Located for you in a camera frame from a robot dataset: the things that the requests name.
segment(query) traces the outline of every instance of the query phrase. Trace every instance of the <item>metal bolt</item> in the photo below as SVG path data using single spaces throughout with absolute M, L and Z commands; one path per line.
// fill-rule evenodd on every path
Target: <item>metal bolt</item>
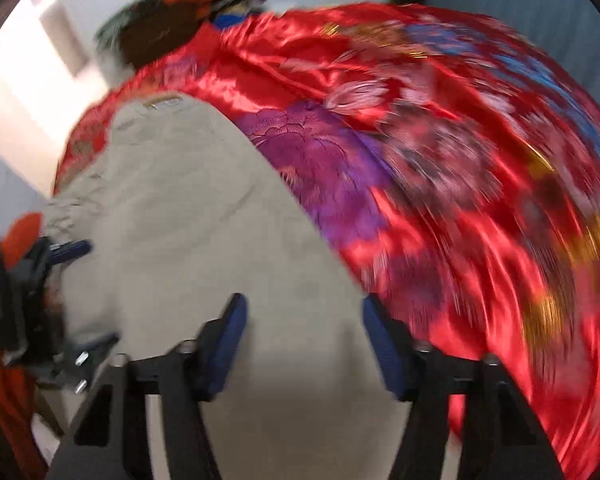
M 84 379 L 81 380 L 75 387 L 75 394 L 80 395 L 88 385 L 89 383 L 87 381 L 85 381 Z
M 197 342 L 195 339 L 182 341 L 177 348 L 179 354 L 193 354 L 196 351 Z
M 422 352 L 428 354 L 433 350 L 433 346 L 428 341 L 416 341 L 414 345 L 416 352 Z
M 487 354 L 483 361 L 489 366 L 500 366 L 500 360 L 495 354 Z
M 116 354 L 111 358 L 111 366 L 122 368 L 129 362 L 129 356 L 126 354 Z
M 89 358 L 89 352 L 82 352 L 78 355 L 78 358 L 75 360 L 76 366 L 81 366 L 83 362 L 85 362 Z

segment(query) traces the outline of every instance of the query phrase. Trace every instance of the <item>fabric tag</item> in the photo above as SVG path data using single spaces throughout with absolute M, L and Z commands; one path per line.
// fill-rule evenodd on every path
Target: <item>fabric tag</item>
M 161 108 L 170 108 L 172 106 L 178 105 L 182 102 L 182 97 L 179 95 L 161 95 L 158 98 L 152 99 L 150 101 L 145 101 L 144 106 L 146 108 L 153 108 L 154 110 L 159 110 Z

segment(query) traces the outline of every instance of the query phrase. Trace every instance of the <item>blue gripper pad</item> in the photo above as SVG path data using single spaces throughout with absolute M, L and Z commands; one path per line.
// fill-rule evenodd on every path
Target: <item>blue gripper pad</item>
M 380 366 L 384 386 L 397 399 L 402 400 L 408 390 L 403 359 L 389 333 L 382 308 L 377 298 L 367 296 L 362 305 L 362 319 Z
M 207 322 L 198 335 L 198 355 L 208 400 L 222 392 L 242 333 L 247 325 L 247 299 L 234 294 L 219 319 Z
M 59 265 L 71 260 L 77 260 L 86 256 L 93 249 L 90 240 L 80 240 L 78 242 L 69 242 L 51 249 L 49 263 Z

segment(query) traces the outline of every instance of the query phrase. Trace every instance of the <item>purple flower pattern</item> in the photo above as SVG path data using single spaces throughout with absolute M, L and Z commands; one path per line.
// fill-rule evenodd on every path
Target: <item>purple flower pattern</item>
M 385 225 L 370 188 L 390 180 L 372 139 L 313 102 L 245 114 L 237 124 L 334 248 L 371 240 Z

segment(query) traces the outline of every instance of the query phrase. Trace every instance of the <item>red satin fabric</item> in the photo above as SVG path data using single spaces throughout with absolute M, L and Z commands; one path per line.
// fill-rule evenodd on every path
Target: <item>red satin fabric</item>
M 567 478 L 593 472 L 600 109 L 564 70 L 496 20 L 421 6 L 205 26 L 87 111 L 57 189 L 123 102 L 161 90 L 238 124 L 392 316 L 449 354 L 498 355 Z

